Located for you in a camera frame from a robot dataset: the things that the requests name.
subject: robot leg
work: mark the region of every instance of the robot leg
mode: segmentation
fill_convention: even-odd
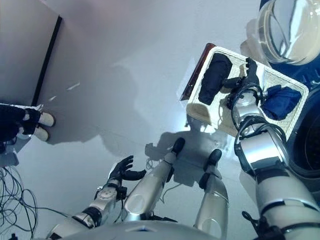
[[[135,186],[124,203],[122,219],[124,221],[147,220],[154,210],[164,189],[165,183],[170,181],[174,169],[173,163],[185,145],[183,138],[175,141],[171,152],[148,175]]]
[[[229,200],[217,169],[221,155],[219,149],[214,150],[204,167],[205,174],[199,182],[200,188],[204,189],[204,197],[194,226],[217,239],[224,240],[227,237]]]

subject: black pants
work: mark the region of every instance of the black pants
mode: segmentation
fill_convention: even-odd
[[[29,114],[29,120],[24,121],[26,113]],[[20,127],[24,129],[23,134],[33,134],[40,115],[39,111],[32,108],[22,109],[0,104],[0,142],[6,142],[15,138]]]

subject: black cloth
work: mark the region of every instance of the black cloth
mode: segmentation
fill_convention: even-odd
[[[30,118],[23,121],[26,112]],[[40,116],[41,113],[32,108],[22,109],[0,104],[0,142],[7,142],[15,138],[19,132],[19,127],[23,127],[23,134],[33,134]]]
[[[261,109],[268,118],[273,120],[284,120],[296,107],[301,99],[301,93],[290,87],[282,88],[275,85],[267,89],[267,98]]]
[[[205,71],[201,89],[198,96],[200,102],[210,105],[215,95],[223,86],[231,71],[232,63],[229,58],[221,53],[215,53],[210,62],[209,68]]]

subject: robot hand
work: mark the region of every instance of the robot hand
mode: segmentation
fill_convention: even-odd
[[[128,181],[137,181],[142,179],[147,171],[144,169],[142,171],[131,171],[130,168],[133,167],[132,163],[134,161],[134,156],[128,156],[122,161],[120,161],[113,171],[110,173],[109,181],[111,180],[118,180],[120,184],[122,183],[122,180],[128,180]]]

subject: transparent bowl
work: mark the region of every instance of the transparent bowl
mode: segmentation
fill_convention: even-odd
[[[271,0],[260,10],[256,28],[269,62],[307,64],[320,53],[320,1]]]

